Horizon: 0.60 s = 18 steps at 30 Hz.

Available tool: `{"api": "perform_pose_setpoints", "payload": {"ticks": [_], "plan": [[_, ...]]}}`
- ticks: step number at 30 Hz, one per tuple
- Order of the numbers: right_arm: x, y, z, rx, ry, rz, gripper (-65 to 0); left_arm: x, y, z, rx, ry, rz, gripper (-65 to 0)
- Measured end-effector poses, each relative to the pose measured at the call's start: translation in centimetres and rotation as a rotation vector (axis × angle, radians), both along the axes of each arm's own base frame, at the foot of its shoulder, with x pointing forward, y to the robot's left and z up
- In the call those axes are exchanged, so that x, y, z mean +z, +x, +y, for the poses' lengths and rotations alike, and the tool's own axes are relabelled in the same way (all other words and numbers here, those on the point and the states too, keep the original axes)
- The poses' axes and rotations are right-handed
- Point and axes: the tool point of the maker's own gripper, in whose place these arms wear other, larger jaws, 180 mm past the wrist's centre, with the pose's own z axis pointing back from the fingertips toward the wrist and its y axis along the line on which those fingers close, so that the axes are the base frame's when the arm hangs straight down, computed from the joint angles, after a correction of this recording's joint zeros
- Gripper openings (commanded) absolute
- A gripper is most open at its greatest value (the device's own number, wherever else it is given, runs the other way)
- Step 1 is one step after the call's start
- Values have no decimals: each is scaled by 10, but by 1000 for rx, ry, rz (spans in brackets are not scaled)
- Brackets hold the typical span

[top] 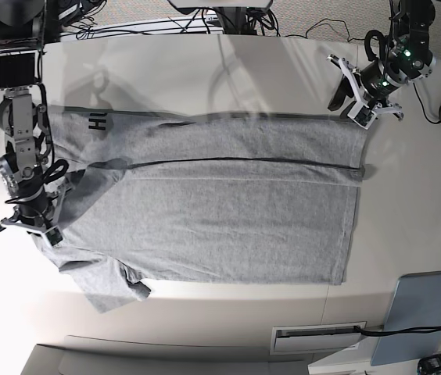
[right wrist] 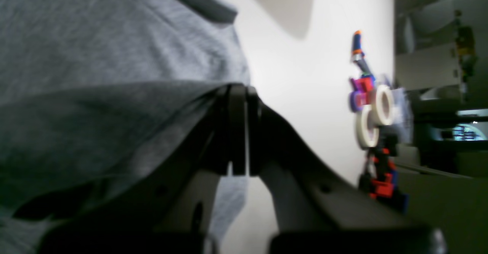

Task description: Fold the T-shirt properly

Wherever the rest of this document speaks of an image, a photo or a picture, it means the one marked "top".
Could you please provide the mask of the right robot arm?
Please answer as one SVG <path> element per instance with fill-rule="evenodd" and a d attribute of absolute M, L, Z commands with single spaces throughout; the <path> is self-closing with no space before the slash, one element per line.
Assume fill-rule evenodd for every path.
<path fill-rule="evenodd" d="M 66 190 L 47 187 L 68 170 L 56 158 L 43 84 L 44 47 L 58 36 L 54 2 L 0 1 L 0 174 L 13 206 L 0 233 L 18 227 L 50 247 L 63 239 L 58 221 Z"/>

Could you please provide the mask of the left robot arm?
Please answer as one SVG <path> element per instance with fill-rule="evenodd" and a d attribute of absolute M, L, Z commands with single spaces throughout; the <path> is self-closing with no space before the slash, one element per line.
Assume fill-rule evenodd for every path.
<path fill-rule="evenodd" d="M 328 110 L 341 109 L 347 98 L 352 102 L 341 117 L 367 130 L 382 115 L 403 119 L 401 105 L 389 100 L 396 90 L 429 77 L 436 57 L 429 49 L 429 27 L 436 9 L 431 1 L 390 2 L 389 33 L 370 30 L 364 37 L 369 64 L 363 69 L 347 59 L 329 55 L 327 60 L 342 73 Z"/>

